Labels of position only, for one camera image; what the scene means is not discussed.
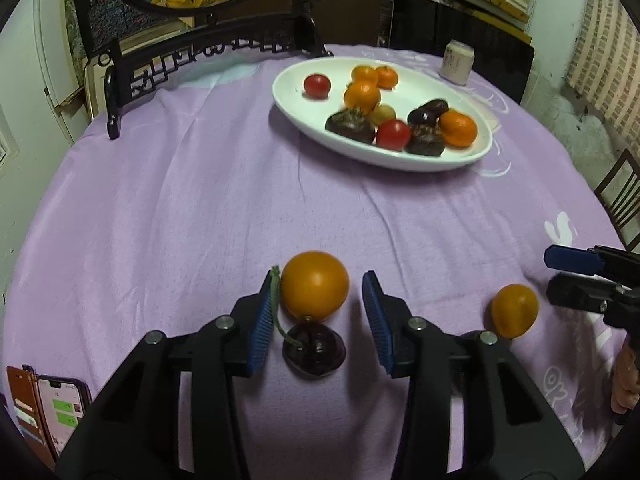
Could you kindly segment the person's hand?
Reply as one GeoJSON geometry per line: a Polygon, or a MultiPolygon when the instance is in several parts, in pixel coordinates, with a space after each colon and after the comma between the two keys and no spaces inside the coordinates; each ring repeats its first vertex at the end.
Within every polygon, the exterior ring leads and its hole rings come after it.
{"type": "Polygon", "coordinates": [[[616,414],[625,414],[633,410],[639,401],[639,371],[636,365],[636,352],[628,341],[618,352],[613,367],[611,408],[616,414]]]}

